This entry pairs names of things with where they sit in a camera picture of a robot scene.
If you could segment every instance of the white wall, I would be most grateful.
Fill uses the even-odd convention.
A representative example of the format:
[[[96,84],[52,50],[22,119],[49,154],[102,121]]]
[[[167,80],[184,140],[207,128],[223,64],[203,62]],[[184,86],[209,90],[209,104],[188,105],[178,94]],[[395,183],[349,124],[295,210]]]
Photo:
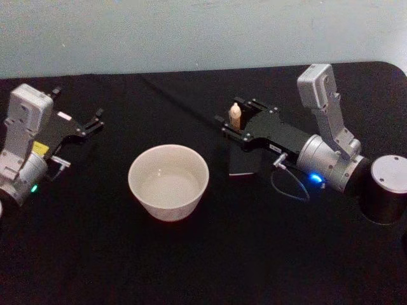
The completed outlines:
[[[2,0],[0,78],[382,60],[407,0]]]

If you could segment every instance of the black tablecloth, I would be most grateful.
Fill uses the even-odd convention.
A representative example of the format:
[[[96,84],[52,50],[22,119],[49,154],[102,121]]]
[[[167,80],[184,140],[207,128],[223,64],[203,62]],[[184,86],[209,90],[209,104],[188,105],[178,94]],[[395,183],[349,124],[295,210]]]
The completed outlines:
[[[310,203],[283,197],[268,180],[271,153],[254,177],[228,177],[231,144],[214,115],[236,95],[255,97],[317,133],[296,89],[306,68],[1,80],[2,119],[10,91],[26,82],[45,92],[62,85],[55,109],[81,122],[103,107],[106,127],[61,151],[72,167],[3,224],[0,303],[406,303],[405,218],[377,226],[356,200],[308,183]],[[362,154],[406,155],[406,76],[378,62],[334,72]],[[197,209],[177,223],[149,216],[127,185],[133,160],[160,144],[196,150],[210,170]]]

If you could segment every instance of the black cylinder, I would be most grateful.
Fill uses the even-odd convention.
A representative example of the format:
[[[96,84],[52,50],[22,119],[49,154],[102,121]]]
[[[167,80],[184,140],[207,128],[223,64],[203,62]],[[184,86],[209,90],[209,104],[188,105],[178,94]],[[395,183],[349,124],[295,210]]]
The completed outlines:
[[[359,202],[362,213],[377,224],[398,221],[407,207],[407,159],[380,157],[370,174]]]

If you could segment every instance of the sticker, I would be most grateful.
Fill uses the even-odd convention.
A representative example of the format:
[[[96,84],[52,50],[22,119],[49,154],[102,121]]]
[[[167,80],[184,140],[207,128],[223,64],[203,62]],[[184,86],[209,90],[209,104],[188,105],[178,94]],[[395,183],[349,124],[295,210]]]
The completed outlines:
[[[279,154],[282,152],[281,149],[279,149],[278,147],[274,146],[273,144],[270,144],[270,149],[273,149],[274,151],[277,151]]]
[[[58,115],[63,118],[66,119],[67,121],[72,120],[72,116],[68,116],[66,113],[63,113],[62,111],[58,112]]]
[[[32,151],[34,151],[38,156],[43,157],[48,150],[49,150],[49,147],[47,145],[34,141],[34,145],[32,146]]]

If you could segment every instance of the bowl rim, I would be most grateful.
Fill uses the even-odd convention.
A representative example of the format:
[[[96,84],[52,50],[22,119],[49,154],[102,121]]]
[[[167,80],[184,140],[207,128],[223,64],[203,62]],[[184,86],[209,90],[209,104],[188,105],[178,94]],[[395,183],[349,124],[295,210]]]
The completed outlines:
[[[189,202],[184,203],[182,205],[176,206],[176,207],[168,207],[168,208],[163,208],[163,207],[157,207],[154,204],[149,203],[148,201],[144,200],[142,198],[142,196],[140,196],[139,194],[136,194],[136,192],[133,190],[132,185],[130,183],[130,172],[132,171],[133,167],[135,166],[135,164],[140,160],[141,157],[143,157],[146,154],[151,153],[154,150],[157,149],[163,149],[166,147],[176,147],[176,148],[181,148],[181,149],[185,149],[187,151],[191,151],[195,156],[198,157],[198,159],[200,159],[200,161],[203,164],[204,170],[205,170],[205,181],[203,183],[203,188],[199,191],[199,193]],[[196,151],[194,151],[192,148],[183,146],[183,145],[179,145],[179,144],[164,144],[164,145],[159,145],[159,146],[154,146],[152,148],[147,149],[146,151],[143,151],[140,155],[138,155],[138,157],[136,157],[136,159],[134,159],[134,161],[132,162],[132,164],[130,165],[130,168],[128,169],[128,173],[127,173],[127,184],[133,194],[133,196],[135,196],[142,205],[148,205],[149,207],[153,207],[153,208],[158,208],[158,209],[162,209],[162,210],[174,210],[177,208],[182,208],[182,207],[186,207],[187,205],[190,205],[191,203],[197,201],[205,192],[205,190],[207,189],[209,183],[209,168],[208,168],[208,164],[206,163],[205,159],[198,154]]]

